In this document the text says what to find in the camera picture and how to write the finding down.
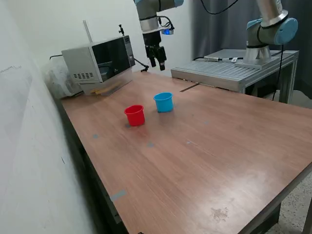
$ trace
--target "red cup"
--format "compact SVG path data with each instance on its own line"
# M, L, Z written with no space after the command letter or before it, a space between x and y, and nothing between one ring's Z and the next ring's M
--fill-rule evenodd
M139 126L144 124L145 118L143 109L144 107L141 105L133 105L125 109L124 113L127 115L129 124L131 126Z

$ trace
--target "speckled floor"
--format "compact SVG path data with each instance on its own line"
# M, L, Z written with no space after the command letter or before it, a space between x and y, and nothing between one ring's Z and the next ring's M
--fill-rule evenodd
M267 234L301 234L312 197L310 173L282 202L279 223Z

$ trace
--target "blue tape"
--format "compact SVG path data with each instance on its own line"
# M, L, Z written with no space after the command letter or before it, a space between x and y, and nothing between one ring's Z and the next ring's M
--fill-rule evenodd
M285 20L279 27L274 37L275 45L284 45L291 41L298 30L298 21L294 18Z
M119 193L116 193L115 195L111 196L111 201L116 201L118 198L125 196L127 193L125 190L121 190Z

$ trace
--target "blue cup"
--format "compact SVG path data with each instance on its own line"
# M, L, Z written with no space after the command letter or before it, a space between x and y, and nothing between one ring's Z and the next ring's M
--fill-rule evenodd
M155 95L154 100L156 102L158 112L169 112L174 108L174 103L172 102L172 93L160 93Z

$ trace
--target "metal table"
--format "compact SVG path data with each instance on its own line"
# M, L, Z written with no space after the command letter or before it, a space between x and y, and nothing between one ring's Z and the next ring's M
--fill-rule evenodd
M221 59L244 57L245 50L221 50L210 54L210 57ZM281 71L281 93L279 101L290 103L293 95L293 85L297 69L299 51L284 51ZM280 60L276 59L262 70L237 67L232 62L211 62L204 59L192 61L186 65L171 70L173 78L181 78L207 84L218 88L245 93L245 89L279 70Z

